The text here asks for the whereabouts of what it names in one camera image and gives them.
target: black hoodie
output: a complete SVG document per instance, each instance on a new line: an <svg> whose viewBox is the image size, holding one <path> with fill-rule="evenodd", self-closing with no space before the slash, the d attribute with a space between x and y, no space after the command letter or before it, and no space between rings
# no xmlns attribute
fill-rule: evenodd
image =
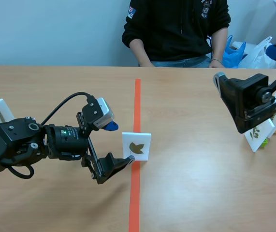
<svg viewBox="0 0 276 232"><path fill-rule="evenodd" d="M141 39L151 61L199 57L230 20L227 0L131 0L122 41Z"/></svg>

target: person's arm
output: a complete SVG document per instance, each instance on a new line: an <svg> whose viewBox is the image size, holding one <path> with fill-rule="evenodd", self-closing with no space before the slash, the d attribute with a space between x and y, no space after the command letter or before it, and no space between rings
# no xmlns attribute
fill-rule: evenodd
<svg viewBox="0 0 276 232"><path fill-rule="evenodd" d="M134 39L130 42L129 44L130 49L136 56L139 64L141 67L154 67L154 65L151 63L149 60L145 49L144 49L144 44L142 40L140 39Z"/></svg>
<svg viewBox="0 0 276 232"><path fill-rule="evenodd" d="M222 28L212 35L213 56L209 68L224 68L222 61L226 48L227 37L227 28Z"/></svg>
<svg viewBox="0 0 276 232"><path fill-rule="evenodd" d="M122 38L124 45L133 51L140 66L153 66L143 43L148 34L149 8L150 0L131 0Z"/></svg>
<svg viewBox="0 0 276 232"><path fill-rule="evenodd" d="M212 36L213 56L209 68L224 68L223 55L227 43L228 26L231 22L227 0L217 0L210 21L209 36Z"/></svg>

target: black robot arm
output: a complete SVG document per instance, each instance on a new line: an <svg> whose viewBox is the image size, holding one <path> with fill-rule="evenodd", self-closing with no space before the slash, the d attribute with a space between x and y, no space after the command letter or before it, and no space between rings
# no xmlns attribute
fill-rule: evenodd
<svg viewBox="0 0 276 232"><path fill-rule="evenodd" d="M240 133L263 123L276 113L276 80L256 74L247 80L228 79L223 72L214 76L214 84Z"/></svg>
<svg viewBox="0 0 276 232"><path fill-rule="evenodd" d="M46 157L66 161L81 160L82 167L89 168L91 177L98 184L103 184L131 164L134 156L115 159L109 153L105 158L97 158L90 133L99 129L113 131L115 125L114 114L102 98L97 100L87 95L88 104L82 112L77 113L79 127L44 125L65 102L77 95L81 93L73 94L63 101L42 124L32 117L0 123L0 172L7 168L20 178L30 179L34 175L32 165ZM19 173L15 166L27 167L29 175Z"/></svg>

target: patch on hoodie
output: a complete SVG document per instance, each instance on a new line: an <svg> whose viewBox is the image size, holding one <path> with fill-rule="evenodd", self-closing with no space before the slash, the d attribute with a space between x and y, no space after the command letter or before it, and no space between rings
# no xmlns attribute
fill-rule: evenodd
<svg viewBox="0 0 276 232"><path fill-rule="evenodd" d="M213 0L201 0L201 2L203 3L203 9L202 9L201 16L203 18L207 18L211 4L213 3Z"/></svg>
<svg viewBox="0 0 276 232"><path fill-rule="evenodd" d="M132 8L131 6L129 7L129 10L128 10L128 17L132 19L134 13L136 13L136 9Z"/></svg>

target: red tape line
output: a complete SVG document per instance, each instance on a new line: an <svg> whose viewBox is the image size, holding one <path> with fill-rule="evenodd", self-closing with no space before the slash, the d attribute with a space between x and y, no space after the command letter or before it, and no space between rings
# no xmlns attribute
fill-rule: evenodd
<svg viewBox="0 0 276 232"><path fill-rule="evenodd" d="M136 79L134 91L133 132L141 132L141 79ZM131 168L131 190L129 206L129 232L140 231L140 162Z"/></svg>

